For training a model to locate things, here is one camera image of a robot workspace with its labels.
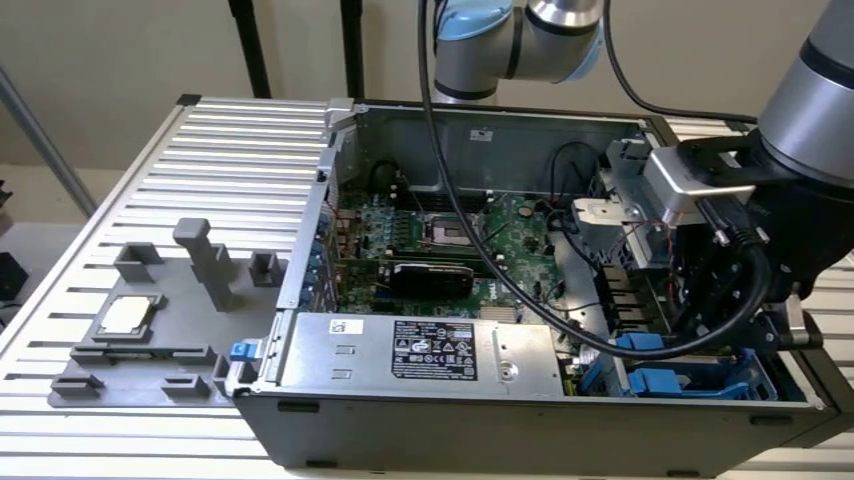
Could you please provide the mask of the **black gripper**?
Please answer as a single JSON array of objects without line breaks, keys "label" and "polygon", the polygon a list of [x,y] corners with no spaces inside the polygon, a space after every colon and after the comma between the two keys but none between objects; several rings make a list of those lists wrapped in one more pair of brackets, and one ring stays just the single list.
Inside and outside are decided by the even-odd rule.
[{"label": "black gripper", "polygon": [[757,132],[683,141],[671,159],[671,205],[699,215],[675,235],[673,353],[822,347],[802,303],[828,246],[798,236],[828,230],[826,186],[774,159]]}]

